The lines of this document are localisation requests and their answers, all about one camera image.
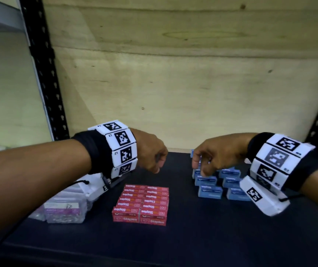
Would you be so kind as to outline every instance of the fist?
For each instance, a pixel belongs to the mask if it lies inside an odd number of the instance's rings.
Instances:
[[[164,166],[167,148],[156,135],[134,128],[130,129],[137,142],[138,165],[152,173],[158,173]]]
[[[201,159],[201,175],[210,176],[218,169],[229,168],[246,158],[248,144],[257,133],[229,134],[206,139],[193,151],[192,168],[198,168]]]

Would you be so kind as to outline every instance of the dark tabletop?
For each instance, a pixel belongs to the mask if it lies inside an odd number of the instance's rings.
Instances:
[[[189,154],[170,153],[159,174],[138,169],[103,194],[83,224],[26,219],[0,255],[79,266],[318,266],[313,202],[298,198],[268,217],[252,202],[197,197],[191,175]],[[124,183],[170,188],[166,227],[112,222]]]

